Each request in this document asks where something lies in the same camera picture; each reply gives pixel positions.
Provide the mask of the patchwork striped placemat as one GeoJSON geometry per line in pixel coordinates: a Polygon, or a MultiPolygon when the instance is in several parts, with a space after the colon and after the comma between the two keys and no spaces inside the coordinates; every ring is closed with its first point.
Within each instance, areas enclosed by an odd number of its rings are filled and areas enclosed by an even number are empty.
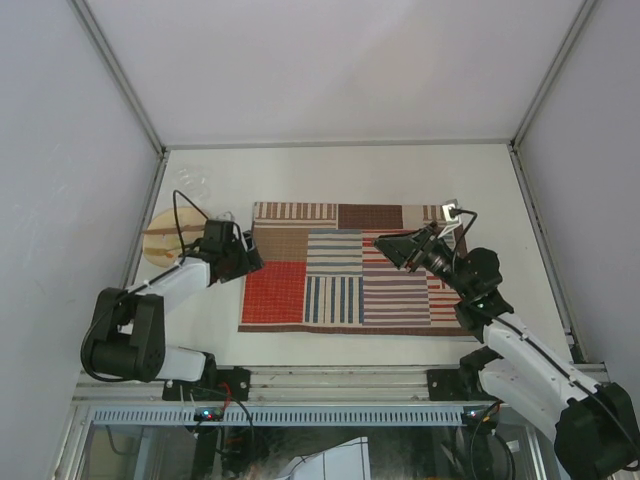
{"type": "MultiPolygon", "coordinates": [[[[264,267],[245,280],[239,331],[466,337],[452,288],[424,269],[396,269],[373,246],[425,226],[438,236],[444,224],[440,205],[255,203],[264,267]]],[[[463,232],[462,220],[441,238],[458,255],[463,232]]]]}

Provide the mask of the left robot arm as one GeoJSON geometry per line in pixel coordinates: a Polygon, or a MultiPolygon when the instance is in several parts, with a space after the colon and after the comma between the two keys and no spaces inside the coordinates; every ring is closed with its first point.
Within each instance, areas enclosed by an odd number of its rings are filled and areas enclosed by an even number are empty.
{"type": "Polygon", "coordinates": [[[253,234],[230,220],[208,220],[204,234],[156,277],[128,289],[106,288],[96,300],[80,359],[93,379],[183,381],[196,399],[219,387],[215,357],[167,344],[166,316],[200,291],[264,267],[253,234]]]}

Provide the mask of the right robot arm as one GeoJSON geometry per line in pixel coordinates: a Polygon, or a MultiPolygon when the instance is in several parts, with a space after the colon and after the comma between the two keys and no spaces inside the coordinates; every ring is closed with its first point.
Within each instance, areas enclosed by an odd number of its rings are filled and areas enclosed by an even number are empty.
{"type": "Polygon", "coordinates": [[[483,345],[460,362],[466,396],[508,404],[552,442],[573,479],[638,470],[639,425],[630,395],[615,382],[586,375],[533,334],[498,290],[494,251],[475,248],[458,257],[433,226],[382,235],[373,245],[397,269],[424,268],[459,296],[456,318],[483,345]]]}

